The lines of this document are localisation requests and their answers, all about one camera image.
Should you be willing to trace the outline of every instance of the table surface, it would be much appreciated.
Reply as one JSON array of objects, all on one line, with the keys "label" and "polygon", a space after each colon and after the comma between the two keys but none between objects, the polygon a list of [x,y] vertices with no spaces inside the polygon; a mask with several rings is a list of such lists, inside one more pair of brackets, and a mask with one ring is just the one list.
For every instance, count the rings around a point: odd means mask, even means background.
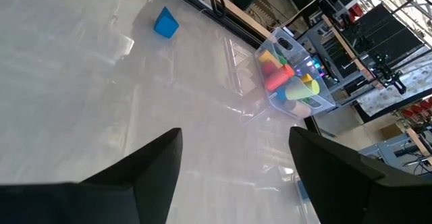
[{"label": "table surface", "polygon": [[[155,34],[164,6],[180,24]],[[253,49],[182,0],[0,0],[0,182],[81,181],[181,127],[168,223],[302,223]]]}]

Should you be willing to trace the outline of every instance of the red object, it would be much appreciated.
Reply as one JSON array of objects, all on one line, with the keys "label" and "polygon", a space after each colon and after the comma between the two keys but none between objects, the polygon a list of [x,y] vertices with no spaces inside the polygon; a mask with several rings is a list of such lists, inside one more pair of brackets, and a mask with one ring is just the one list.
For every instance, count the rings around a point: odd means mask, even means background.
[{"label": "red object", "polygon": [[410,118],[412,120],[414,120],[415,122],[419,122],[421,117],[419,115],[417,115],[416,113],[409,111],[407,109],[403,109],[400,111],[403,115],[405,115],[407,118]]},{"label": "red object", "polygon": [[421,101],[420,106],[422,106],[425,109],[432,109],[432,103],[429,103],[427,101]]},{"label": "red object", "polygon": [[422,108],[422,107],[420,107],[420,106],[418,106],[418,105],[411,106],[411,110],[413,110],[416,113],[423,113],[423,112],[425,112],[425,109]]},{"label": "red object", "polygon": [[267,90],[273,91],[278,86],[288,81],[288,79],[290,79],[290,77],[293,75],[294,70],[291,68],[291,66],[283,65],[265,80],[265,88]]},{"label": "red object", "polygon": [[356,20],[356,17],[363,16],[363,10],[358,4],[354,4],[350,9],[348,9],[348,13],[352,22]]},{"label": "red object", "polygon": [[401,113],[402,113],[403,115],[407,116],[407,117],[412,117],[412,116],[414,115],[414,113],[413,113],[412,111],[409,111],[409,110],[407,110],[407,109],[403,109],[403,110],[401,111]]},{"label": "red object", "polygon": [[268,76],[277,71],[277,66],[271,60],[267,60],[261,64],[261,70],[266,76]]}]

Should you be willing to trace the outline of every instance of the blue block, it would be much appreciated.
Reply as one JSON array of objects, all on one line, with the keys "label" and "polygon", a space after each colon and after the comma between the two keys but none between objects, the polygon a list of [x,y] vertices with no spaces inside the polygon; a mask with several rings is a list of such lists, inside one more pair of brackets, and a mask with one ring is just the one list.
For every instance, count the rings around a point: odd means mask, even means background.
[{"label": "blue block", "polygon": [[297,181],[298,190],[300,190],[300,195],[304,201],[309,200],[308,193],[306,193],[306,189],[304,188],[303,182],[301,180]]},{"label": "blue block", "polygon": [[282,102],[286,101],[285,86],[280,86],[276,89],[276,98]]},{"label": "blue block", "polygon": [[153,28],[158,34],[171,38],[179,27],[176,19],[171,15],[169,10],[164,7],[156,19],[155,27]]}]

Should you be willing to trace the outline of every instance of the clear plastic bin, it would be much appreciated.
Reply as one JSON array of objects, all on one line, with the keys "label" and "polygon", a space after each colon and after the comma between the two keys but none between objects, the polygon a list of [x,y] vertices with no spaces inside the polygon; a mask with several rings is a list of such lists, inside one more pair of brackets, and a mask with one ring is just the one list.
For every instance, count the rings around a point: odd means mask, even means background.
[{"label": "clear plastic bin", "polygon": [[318,71],[321,65],[288,33],[276,28],[255,52],[270,103],[302,119],[335,106]]}]

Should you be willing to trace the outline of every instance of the yellow block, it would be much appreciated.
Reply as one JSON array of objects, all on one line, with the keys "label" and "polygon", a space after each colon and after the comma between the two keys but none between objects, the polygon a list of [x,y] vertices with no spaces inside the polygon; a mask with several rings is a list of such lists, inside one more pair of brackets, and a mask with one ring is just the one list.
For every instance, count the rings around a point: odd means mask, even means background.
[{"label": "yellow block", "polygon": [[282,66],[282,64],[279,62],[279,60],[277,60],[268,50],[264,50],[264,52],[261,53],[261,55],[259,56],[258,60],[261,63],[266,62],[267,60],[273,62],[277,68],[280,68]]},{"label": "yellow block", "polygon": [[306,85],[314,94],[319,94],[319,84],[316,80],[305,82],[304,85]]},{"label": "yellow block", "polygon": [[300,79],[302,80],[303,83],[310,82],[311,80],[313,80],[312,76],[309,74],[302,76]]}]

